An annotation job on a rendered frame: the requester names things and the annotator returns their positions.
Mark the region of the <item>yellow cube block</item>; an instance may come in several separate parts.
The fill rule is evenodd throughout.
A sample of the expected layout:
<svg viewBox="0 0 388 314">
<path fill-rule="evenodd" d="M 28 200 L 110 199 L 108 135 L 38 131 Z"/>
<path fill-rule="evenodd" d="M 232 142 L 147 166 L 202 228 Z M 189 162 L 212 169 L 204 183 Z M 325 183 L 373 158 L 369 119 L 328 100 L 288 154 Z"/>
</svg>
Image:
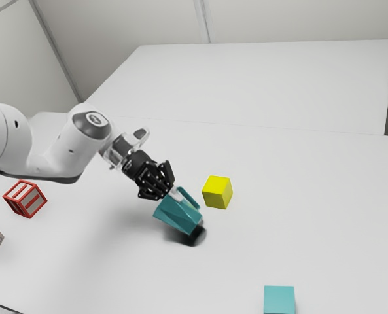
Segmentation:
<svg viewBox="0 0 388 314">
<path fill-rule="evenodd" d="M 227 209 L 233 195 L 232 183 L 229 177 L 210 175 L 203 188 L 202 196 L 206 206 Z"/>
</svg>

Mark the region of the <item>teal faceted mug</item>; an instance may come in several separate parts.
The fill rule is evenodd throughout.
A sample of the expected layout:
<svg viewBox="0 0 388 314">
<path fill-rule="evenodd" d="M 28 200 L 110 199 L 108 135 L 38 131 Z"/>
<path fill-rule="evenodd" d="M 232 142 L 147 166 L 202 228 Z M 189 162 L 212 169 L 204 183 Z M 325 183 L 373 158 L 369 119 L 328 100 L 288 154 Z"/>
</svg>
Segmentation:
<svg viewBox="0 0 388 314">
<path fill-rule="evenodd" d="M 190 236 L 202 221 L 200 206 L 182 187 L 174 186 L 159 203 L 153 217 Z"/>
</svg>

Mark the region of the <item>red and white cube block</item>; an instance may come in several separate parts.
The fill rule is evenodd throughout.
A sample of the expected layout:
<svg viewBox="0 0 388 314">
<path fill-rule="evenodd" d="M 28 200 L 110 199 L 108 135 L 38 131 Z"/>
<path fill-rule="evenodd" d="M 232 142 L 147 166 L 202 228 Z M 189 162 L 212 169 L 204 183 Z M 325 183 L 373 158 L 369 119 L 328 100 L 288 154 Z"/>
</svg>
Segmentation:
<svg viewBox="0 0 388 314">
<path fill-rule="evenodd" d="M 48 201 L 37 184 L 22 179 L 3 194 L 3 199 L 17 215 L 28 219 Z"/>
</svg>

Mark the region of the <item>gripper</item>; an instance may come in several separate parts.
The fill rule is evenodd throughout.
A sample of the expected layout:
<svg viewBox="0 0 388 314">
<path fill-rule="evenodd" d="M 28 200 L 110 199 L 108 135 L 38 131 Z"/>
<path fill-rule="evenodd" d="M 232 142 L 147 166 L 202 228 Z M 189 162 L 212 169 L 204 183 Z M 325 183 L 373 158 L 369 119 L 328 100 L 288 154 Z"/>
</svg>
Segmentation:
<svg viewBox="0 0 388 314">
<path fill-rule="evenodd" d="M 146 200 L 163 199 L 175 182 L 169 160 L 157 164 L 144 150 L 129 155 L 122 172 L 138 185 L 138 197 Z"/>
</svg>

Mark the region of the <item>light teal cube block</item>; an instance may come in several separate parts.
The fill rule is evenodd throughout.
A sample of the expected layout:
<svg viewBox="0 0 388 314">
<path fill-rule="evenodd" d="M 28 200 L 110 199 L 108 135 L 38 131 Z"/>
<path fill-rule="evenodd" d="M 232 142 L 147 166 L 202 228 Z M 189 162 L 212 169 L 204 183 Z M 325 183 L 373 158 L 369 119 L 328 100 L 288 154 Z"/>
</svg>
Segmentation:
<svg viewBox="0 0 388 314">
<path fill-rule="evenodd" d="M 296 314 L 293 286 L 264 287 L 264 314 Z"/>
</svg>

